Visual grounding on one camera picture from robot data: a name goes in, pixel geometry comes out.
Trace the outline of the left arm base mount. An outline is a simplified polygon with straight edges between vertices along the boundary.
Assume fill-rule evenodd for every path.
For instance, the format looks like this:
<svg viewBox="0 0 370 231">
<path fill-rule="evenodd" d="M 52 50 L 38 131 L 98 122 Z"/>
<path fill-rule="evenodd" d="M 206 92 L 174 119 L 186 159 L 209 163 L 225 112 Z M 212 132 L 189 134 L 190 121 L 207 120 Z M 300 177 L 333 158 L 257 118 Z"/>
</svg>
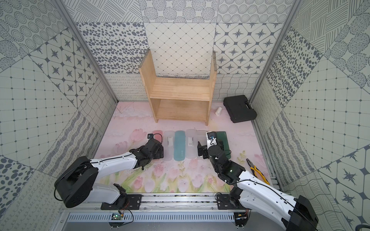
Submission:
<svg viewBox="0 0 370 231">
<path fill-rule="evenodd" d="M 142 195 L 141 194 L 127 194 L 126 190 L 122 188 L 119 184 L 113 184 L 119 191 L 120 195 L 115 202 L 108 204 L 103 202 L 101 205 L 101 210 L 139 210 Z"/>
</svg>

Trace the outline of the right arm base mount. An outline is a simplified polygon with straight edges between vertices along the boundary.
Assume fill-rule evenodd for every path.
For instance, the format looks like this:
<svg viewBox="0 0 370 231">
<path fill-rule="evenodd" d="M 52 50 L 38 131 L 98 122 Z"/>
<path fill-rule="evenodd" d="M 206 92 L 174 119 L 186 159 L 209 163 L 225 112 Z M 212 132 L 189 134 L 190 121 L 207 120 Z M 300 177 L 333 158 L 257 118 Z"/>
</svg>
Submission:
<svg viewBox="0 0 370 231">
<path fill-rule="evenodd" d="M 218 210 L 247 210 L 241 204 L 239 195 L 216 193 L 214 197 Z"/>
</svg>

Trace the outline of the clear labelled pencil case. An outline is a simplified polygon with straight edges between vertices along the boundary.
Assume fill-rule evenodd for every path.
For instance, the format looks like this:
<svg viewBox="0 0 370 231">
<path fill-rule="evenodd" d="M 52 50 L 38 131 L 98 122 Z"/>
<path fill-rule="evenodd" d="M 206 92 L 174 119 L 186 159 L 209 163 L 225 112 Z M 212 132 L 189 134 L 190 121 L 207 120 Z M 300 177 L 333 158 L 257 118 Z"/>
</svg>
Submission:
<svg viewBox="0 0 370 231">
<path fill-rule="evenodd" d="M 197 140 L 202 146 L 207 145 L 206 131 L 197 130 Z"/>
</svg>

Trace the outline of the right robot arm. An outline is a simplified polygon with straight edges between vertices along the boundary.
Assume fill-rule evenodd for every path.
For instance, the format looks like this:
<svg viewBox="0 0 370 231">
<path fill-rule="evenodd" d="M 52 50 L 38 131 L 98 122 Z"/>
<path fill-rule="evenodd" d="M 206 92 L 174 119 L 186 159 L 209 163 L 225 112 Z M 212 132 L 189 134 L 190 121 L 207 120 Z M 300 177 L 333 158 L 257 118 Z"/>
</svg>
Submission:
<svg viewBox="0 0 370 231">
<path fill-rule="evenodd" d="M 217 141 L 198 144 L 198 155 L 209 159 L 218 178 L 233 189 L 228 195 L 235 209 L 255 211 L 286 231 L 315 231 L 319 219 L 304 196 L 298 198 L 283 193 L 226 157 Z"/>
</svg>

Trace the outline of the teal pencil case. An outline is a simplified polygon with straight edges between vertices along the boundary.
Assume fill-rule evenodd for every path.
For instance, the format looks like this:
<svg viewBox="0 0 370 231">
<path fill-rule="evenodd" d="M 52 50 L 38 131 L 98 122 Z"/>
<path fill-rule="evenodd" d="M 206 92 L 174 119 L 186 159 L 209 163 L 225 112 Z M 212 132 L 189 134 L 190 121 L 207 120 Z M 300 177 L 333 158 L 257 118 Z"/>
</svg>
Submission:
<svg viewBox="0 0 370 231">
<path fill-rule="evenodd" d="M 186 134 L 185 131 L 176 131 L 174 136 L 174 160 L 184 161 L 186 157 Z"/>
</svg>

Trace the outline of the dark green pencil case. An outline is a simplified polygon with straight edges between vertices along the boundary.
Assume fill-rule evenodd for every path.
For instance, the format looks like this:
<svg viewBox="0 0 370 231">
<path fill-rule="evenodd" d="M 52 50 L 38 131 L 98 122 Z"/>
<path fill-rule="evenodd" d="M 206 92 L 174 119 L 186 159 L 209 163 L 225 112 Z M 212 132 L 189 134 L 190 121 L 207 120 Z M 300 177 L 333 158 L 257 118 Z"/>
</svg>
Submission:
<svg viewBox="0 0 370 231">
<path fill-rule="evenodd" d="M 231 158 L 231 151 L 230 151 L 230 148 L 229 148 L 229 143 L 228 143 L 226 132 L 225 131 L 217 131 L 216 134 L 217 134 L 217 139 L 223 143 L 223 149 L 226 150 L 226 157 L 228 159 L 230 159 Z"/>
</svg>

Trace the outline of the pink pencil case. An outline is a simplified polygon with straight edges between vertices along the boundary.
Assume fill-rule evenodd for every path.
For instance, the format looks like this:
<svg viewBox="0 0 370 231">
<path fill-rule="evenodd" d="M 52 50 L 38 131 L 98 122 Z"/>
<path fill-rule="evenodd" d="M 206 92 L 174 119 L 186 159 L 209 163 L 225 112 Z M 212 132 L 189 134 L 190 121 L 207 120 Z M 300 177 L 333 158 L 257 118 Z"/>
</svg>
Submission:
<svg viewBox="0 0 370 231">
<path fill-rule="evenodd" d="M 155 130 L 152 133 L 153 133 L 153 138 L 162 143 L 163 131 L 162 130 Z"/>
</svg>

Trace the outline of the small clear pencil case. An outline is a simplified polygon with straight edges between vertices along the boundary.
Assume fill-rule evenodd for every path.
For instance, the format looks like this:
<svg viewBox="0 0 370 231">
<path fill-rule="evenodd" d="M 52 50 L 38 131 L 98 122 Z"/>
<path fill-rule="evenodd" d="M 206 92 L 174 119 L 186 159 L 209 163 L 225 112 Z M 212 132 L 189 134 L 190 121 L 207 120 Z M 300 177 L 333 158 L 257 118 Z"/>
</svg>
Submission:
<svg viewBox="0 0 370 231">
<path fill-rule="evenodd" d="M 163 134 L 164 161 L 171 161 L 174 155 L 174 131 L 165 131 Z"/>
</svg>

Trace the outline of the clear rounded pencil case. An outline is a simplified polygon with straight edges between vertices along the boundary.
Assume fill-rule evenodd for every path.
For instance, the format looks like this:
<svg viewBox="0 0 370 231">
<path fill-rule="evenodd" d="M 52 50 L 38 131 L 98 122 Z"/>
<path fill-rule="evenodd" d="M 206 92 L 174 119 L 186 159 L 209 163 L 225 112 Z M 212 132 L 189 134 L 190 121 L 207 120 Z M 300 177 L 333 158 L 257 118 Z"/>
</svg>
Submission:
<svg viewBox="0 0 370 231">
<path fill-rule="evenodd" d="M 186 130 L 186 158 L 195 159 L 198 156 L 198 139 L 195 129 Z"/>
</svg>

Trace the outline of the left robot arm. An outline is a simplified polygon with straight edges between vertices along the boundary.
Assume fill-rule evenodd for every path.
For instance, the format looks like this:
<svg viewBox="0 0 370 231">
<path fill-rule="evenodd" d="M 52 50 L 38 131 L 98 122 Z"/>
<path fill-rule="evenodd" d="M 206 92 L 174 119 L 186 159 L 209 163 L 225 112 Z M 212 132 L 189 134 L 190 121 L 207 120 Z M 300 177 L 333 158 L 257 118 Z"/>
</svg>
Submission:
<svg viewBox="0 0 370 231">
<path fill-rule="evenodd" d="M 77 158 L 56 180 L 55 198 L 67 208 L 82 203 L 101 203 L 102 210 L 121 210 L 133 206 L 140 207 L 141 195 L 131 200 L 126 190 L 119 184 L 105 185 L 98 180 L 128 169 L 143 169 L 153 159 L 164 157 L 162 143 L 149 139 L 145 145 L 128 152 L 101 159 Z"/>
</svg>

